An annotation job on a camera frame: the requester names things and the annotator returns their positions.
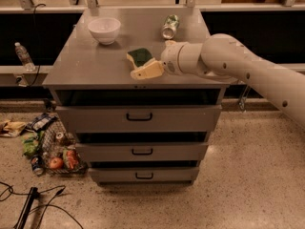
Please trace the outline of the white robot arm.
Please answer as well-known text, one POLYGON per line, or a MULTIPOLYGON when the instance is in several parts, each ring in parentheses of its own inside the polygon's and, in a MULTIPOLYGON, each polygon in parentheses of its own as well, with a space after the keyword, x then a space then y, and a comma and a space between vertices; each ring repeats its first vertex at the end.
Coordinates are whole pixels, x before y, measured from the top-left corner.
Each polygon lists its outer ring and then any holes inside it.
POLYGON ((257 56, 228 34, 214 34, 202 43, 168 40, 159 59, 145 48, 128 52, 127 59, 137 80, 163 73, 240 80, 305 127, 305 75, 257 56))

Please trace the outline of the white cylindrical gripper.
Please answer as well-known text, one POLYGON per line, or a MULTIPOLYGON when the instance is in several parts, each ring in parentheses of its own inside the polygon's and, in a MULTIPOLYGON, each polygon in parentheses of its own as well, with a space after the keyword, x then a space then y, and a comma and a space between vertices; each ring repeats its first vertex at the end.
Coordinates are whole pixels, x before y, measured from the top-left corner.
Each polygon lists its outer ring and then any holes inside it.
POLYGON ((165 50, 161 53, 161 62, 153 58, 143 66, 132 70, 131 77, 136 80, 156 78, 163 74, 164 69, 167 73, 174 75, 202 76, 204 74, 201 43, 166 40, 165 45, 165 50))

